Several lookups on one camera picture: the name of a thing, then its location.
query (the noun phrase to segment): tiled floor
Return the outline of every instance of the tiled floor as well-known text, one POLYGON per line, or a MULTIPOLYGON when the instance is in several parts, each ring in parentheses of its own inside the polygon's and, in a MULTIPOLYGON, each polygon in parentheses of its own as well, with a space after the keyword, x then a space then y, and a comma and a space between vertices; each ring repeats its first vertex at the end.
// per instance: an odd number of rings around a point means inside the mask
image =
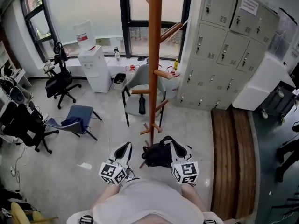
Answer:
MULTIPOLYGON (((290 209, 271 209, 272 206, 296 203, 287 201, 287 198, 299 198, 298 195, 294 195, 295 192, 299 192, 298 162, 285 172, 283 183, 275 181, 275 170, 280 166, 275 157, 276 150, 281 147, 282 143, 296 135, 291 127, 299 120, 299 112, 294 112, 294 110, 295 107, 286 116, 284 124, 281 124, 276 117, 269 116, 268 119, 263 119, 260 114, 253 113, 261 164, 256 224, 270 224, 281 220, 283 213, 290 209)), ((295 213, 280 224, 295 224, 297 218, 298 213, 295 213)))
MULTIPOLYGON (((33 101, 43 114, 48 113, 60 122, 64 120, 63 117, 66 117, 73 103, 65 97, 61 104, 62 109, 57 109, 58 99, 46 97, 45 82, 46 80, 32 81, 33 87, 30 91, 34 94, 33 101)), ((89 209, 106 187, 98 172, 101 163, 109 156, 107 132, 111 150, 122 142, 132 142, 133 153, 129 164, 136 177, 158 179, 179 190, 179 185, 168 168, 144 166, 139 169, 143 161, 142 147, 149 137, 148 134, 140 136, 139 132, 144 129, 143 123, 147 120, 129 116, 130 127, 127 127, 119 91, 111 88, 108 94, 94 93, 87 81, 81 80, 80 83, 82 88, 75 88, 71 95, 78 105, 94 107, 105 121, 105 124, 98 119, 91 121, 92 134, 99 141, 95 142, 88 135, 78 138, 72 133, 61 131, 60 134, 46 137, 53 154, 46 153, 42 145, 39 153, 35 152, 33 147, 28 147, 28 156, 25 152, 17 165, 21 192, 28 202, 47 217, 58 215, 60 223, 65 223, 74 212, 89 209), (81 167, 82 163, 90 164, 91 169, 81 167)), ((155 133, 155 142, 170 135, 177 142, 192 147, 192 154, 199 162, 200 176, 196 190, 209 209, 214 157, 210 112, 178 108, 170 102, 165 107, 162 128, 162 133, 155 133)), ((23 144, 16 146, 4 143, 0 150, 0 176, 8 189, 18 189, 15 178, 10 174, 10 167, 14 166, 23 149, 23 144)))

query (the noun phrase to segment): window frame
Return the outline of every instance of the window frame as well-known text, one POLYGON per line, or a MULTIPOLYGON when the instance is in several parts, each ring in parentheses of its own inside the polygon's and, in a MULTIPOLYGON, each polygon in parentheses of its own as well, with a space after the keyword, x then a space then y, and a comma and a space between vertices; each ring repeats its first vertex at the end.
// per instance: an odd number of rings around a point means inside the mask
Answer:
MULTIPOLYGON (((190 11, 190 4, 191 0, 184 0, 183 1, 183 9, 182 9, 182 17, 181 17, 181 23, 185 23, 187 19, 189 18, 189 11, 190 11)), ((24 19, 26 22, 27 29, 30 33, 32 42, 35 45, 35 48, 41 58, 41 60, 45 63, 47 61, 47 57, 45 57, 45 50, 43 48, 42 43, 48 40, 53 40, 54 43, 58 41, 56 32, 54 30, 54 26, 50 17, 49 8, 46 0, 42 0, 42 4, 33 9, 31 12, 28 13, 26 8, 26 0, 21 0, 21 7, 24 15, 24 19), (50 36, 47 36, 42 39, 35 40, 36 33, 33 30, 32 26, 30 25, 30 18, 38 14, 39 12, 44 11, 45 18, 47 21, 47 24, 49 26, 49 31, 51 33, 50 36)), ((125 56, 126 58, 131 57, 141 57, 146 56, 148 54, 134 54, 132 53, 131 49, 131 40, 130 40, 130 27, 148 27, 149 21, 144 20, 131 20, 131 11, 130 11, 130 2, 129 0, 120 0, 120 9, 121 9, 121 25, 122 25, 122 31, 123 31, 123 42, 125 46, 125 56)), ((169 22, 169 21, 162 21, 161 22, 161 28, 171 28, 173 25, 175 25, 175 22, 169 22)), ((180 44, 180 50, 178 55, 178 61, 180 62, 182 52, 183 52, 183 46, 185 42, 185 35, 186 35, 186 28, 187 26, 183 26, 180 30, 182 30, 182 41, 180 44)), ((113 53, 104 53, 105 56, 114 56, 113 53)), ((70 58, 77 58, 78 55, 70 55, 70 58)), ((161 57, 160 59, 164 60, 175 60, 176 57, 161 57)))

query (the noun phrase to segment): yellow chair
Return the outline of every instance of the yellow chair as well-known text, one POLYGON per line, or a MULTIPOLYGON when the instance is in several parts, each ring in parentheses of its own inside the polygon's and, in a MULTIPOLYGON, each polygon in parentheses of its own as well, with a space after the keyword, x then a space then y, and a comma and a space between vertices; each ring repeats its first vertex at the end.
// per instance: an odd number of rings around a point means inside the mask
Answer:
POLYGON ((44 218, 43 215, 38 211, 33 212, 24 212, 19 204, 12 202, 11 203, 11 215, 13 224, 30 224, 30 223, 40 223, 40 224, 50 224, 49 221, 57 219, 58 217, 53 218, 44 218), (33 221, 29 221, 27 215, 32 215, 33 221))

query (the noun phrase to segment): wooden coat rack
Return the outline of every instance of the wooden coat rack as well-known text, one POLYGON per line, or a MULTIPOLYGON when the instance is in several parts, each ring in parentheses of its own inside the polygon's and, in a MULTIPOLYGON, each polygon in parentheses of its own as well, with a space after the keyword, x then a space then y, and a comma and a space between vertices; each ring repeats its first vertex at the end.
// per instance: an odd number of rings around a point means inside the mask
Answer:
POLYGON ((157 129, 159 132, 162 132, 162 129, 155 124, 155 114, 168 102, 166 99, 156 107, 158 76, 167 79, 173 78, 172 74, 159 70, 160 43, 181 29, 183 24, 179 22, 161 35, 162 0, 146 1, 149 4, 149 89, 132 90, 132 94, 149 94, 149 127, 147 124, 144 124, 146 130, 140 132, 140 135, 150 133, 150 144, 146 142, 149 146, 154 142, 154 130, 157 129))

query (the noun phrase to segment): white shirt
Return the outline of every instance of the white shirt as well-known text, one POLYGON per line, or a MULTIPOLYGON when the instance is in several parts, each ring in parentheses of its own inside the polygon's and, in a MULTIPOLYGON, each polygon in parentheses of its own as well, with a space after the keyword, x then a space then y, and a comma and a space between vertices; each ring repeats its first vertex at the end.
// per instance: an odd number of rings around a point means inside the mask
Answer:
POLYGON ((85 215, 92 216, 94 224, 141 224, 147 218, 163 224, 202 224, 208 219, 223 224, 216 214, 202 213, 166 184, 146 179, 126 183, 118 194, 95 206, 92 211, 69 217, 67 224, 78 224, 85 215))

